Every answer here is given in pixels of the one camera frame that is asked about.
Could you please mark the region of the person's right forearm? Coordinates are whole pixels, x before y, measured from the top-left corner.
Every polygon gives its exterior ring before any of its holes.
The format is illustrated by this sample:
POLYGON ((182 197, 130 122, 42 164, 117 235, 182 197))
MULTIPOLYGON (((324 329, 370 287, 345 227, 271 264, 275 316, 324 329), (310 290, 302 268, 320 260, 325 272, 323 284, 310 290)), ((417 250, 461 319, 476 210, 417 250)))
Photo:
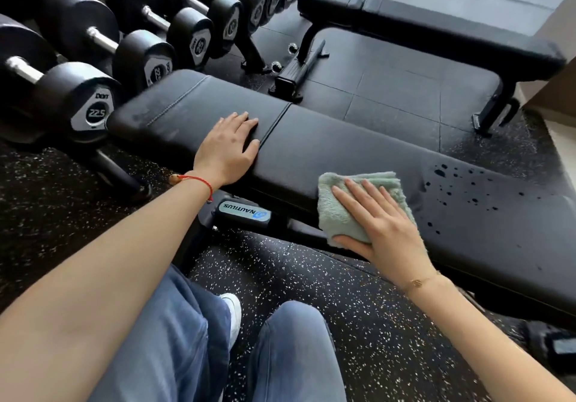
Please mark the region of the person's right forearm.
POLYGON ((576 402, 576 394, 515 344, 445 276, 407 295, 478 375, 493 402, 576 402))

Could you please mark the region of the blue jeans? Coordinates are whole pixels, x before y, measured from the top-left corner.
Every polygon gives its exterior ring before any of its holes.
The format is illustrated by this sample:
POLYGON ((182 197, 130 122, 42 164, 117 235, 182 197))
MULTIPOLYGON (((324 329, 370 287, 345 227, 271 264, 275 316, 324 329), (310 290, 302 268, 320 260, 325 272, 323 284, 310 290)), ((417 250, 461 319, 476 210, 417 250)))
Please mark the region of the blue jeans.
MULTIPOLYGON (((88 402, 222 402, 230 313, 171 265, 88 402)), ((320 311, 287 301, 265 321, 247 368, 250 402, 346 402, 320 311)))

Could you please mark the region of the black flat weight bench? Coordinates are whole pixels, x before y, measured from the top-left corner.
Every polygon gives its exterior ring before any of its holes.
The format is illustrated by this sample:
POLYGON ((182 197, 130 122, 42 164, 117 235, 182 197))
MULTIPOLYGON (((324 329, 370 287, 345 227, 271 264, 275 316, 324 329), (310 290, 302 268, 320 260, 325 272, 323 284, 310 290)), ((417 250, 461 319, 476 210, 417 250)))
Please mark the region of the black flat weight bench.
POLYGON ((496 92, 481 112, 472 114, 474 131, 486 137, 506 107, 500 126, 521 108, 514 98, 518 83, 550 80, 567 64, 551 41, 393 0, 297 0, 297 8, 311 25, 297 51, 291 50, 293 59, 285 66, 273 64, 277 75, 269 89, 270 95, 292 103, 302 101, 297 91, 316 61, 329 56, 323 51, 325 40, 311 50, 317 33, 326 28, 348 29, 495 73, 500 80, 496 92))

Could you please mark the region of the person's right hand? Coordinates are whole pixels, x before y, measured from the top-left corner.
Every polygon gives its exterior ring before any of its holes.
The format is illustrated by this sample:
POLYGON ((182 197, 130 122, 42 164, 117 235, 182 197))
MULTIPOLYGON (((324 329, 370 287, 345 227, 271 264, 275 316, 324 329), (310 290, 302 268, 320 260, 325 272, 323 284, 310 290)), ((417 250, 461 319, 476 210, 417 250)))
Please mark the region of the person's right hand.
MULTIPOLYGON (((370 183, 375 189, 374 196, 379 198, 378 187, 368 180, 363 181, 370 183)), ((365 216, 367 212, 356 204, 351 193, 336 186, 332 187, 332 192, 371 240, 373 253, 357 254, 372 263, 397 288, 410 295, 440 278, 414 223, 402 216, 390 216, 384 210, 383 217, 365 216)))

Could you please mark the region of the person's left hand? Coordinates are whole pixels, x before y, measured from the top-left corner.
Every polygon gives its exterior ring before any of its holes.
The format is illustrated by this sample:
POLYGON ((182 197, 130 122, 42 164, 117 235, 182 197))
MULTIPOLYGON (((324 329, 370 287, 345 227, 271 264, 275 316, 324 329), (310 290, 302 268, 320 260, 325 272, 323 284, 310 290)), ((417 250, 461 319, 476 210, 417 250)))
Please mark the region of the person's left hand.
MULTIPOLYGON (((233 120, 238 115, 233 113, 227 116, 231 117, 230 137, 217 137, 218 123, 226 117, 220 118, 202 141, 195 155, 193 169, 189 174, 204 179, 213 190, 235 183, 253 165, 243 160, 243 153, 249 145, 247 143, 249 136, 236 138, 233 134, 233 120)), ((257 118, 252 119, 252 130, 258 122, 257 118)))

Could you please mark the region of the white shoe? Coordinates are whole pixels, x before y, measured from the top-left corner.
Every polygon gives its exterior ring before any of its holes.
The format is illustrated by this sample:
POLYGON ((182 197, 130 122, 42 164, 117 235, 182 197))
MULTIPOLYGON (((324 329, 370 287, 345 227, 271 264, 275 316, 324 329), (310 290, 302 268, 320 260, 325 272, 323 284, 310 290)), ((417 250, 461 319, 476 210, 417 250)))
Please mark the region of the white shoe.
POLYGON ((229 351, 232 350, 239 336, 242 309, 240 299, 232 293, 224 293, 220 298, 227 304, 230 313, 230 337, 229 337, 229 351))

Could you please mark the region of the black padded weight bench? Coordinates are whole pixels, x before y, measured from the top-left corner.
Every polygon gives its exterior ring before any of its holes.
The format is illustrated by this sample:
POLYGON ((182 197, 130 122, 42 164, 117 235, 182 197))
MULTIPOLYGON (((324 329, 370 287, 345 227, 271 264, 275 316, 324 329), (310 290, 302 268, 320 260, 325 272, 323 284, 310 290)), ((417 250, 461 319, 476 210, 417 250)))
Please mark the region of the black padded weight bench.
POLYGON ((260 145, 249 172, 223 192, 269 214, 257 225, 217 196, 215 215, 351 255, 320 232, 319 177, 395 172, 435 266, 488 310, 543 322, 528 324, 531 355, 576 374, 574 199, 191 70, 117 107, 106 128, 120 148, 187 172, 207 133, 233 111, 259 120, 248 143, 260 145))

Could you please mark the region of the person's left forearm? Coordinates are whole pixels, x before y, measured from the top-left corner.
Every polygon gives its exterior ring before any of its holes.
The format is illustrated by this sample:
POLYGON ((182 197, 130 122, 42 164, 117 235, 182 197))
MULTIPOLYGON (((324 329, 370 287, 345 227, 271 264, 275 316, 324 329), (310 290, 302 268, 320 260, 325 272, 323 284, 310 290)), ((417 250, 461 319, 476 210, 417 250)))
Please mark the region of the person's left forearm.
POLYGON ((0 314, 0 402, 86 402, 211 191, 183 179, 0 314))

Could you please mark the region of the green terry cloth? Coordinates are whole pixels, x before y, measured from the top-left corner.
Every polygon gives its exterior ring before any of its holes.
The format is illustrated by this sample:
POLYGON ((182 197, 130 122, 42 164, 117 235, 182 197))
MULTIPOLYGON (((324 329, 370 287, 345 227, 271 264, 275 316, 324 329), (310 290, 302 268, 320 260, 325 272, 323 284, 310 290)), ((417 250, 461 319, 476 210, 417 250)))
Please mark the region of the green terry cloth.
MULTIPOLYGON (((350 193, 344 180, 346 176, 336 173, 324 173, 319 177, 317 211, 319 216, 319 228, 327 236, 328 245, 342 248, 335 240, 335 236, 345 235, 365 244, 371 244, 362 226, 353 218, 349 211, 336 199, 332 187, 341 188, 350 193)), ((386 191, 396 201, 407 217, 415 223, 412 210, 407 204, 407 198, 396 173, 387 171, 383 173, 369 173, 348 176, 350 180, 361 183, 363 180, 370 181, 375 187, 385 187, 386 191)))

